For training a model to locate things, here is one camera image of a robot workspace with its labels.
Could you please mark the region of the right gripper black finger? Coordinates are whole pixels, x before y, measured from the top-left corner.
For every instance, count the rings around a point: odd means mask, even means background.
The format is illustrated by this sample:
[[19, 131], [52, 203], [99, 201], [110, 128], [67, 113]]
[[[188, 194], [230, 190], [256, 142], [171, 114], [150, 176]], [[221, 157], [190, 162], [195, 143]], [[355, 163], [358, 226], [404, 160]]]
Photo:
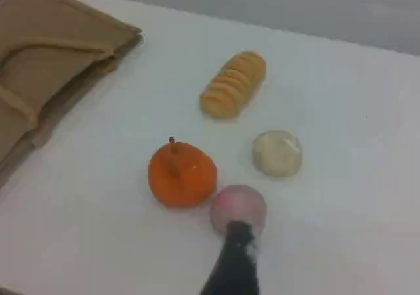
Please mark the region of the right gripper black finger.
[[255, 236], [250, 224], [231, 221], [202, 295], [258, 295]]

